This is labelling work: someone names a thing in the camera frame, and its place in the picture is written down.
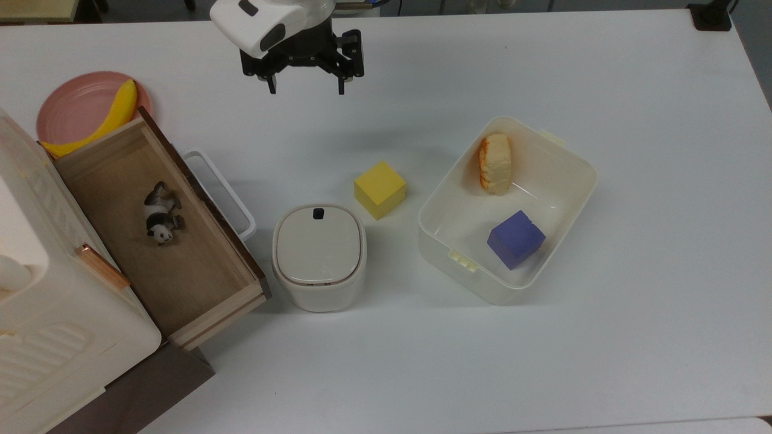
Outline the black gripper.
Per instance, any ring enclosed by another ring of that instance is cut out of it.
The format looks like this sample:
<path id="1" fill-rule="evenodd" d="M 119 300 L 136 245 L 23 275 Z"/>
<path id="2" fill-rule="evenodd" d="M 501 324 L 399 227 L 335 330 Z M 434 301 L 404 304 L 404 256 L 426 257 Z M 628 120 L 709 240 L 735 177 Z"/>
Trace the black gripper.
<path id="1" fill-rule="evenodd" d="M 287 37 L 268 50 L 262 58 L 240 51 L 242 72 L 265 82 L 272 95 L 277 93 L 276 69 L 286 66 L 318 66 L 331 69 L 337 78 L 339 95 L 345 94 L 346 83 L 364 76 L 362 32 L 353 28 L 337 36 L 331 20 Z"/>

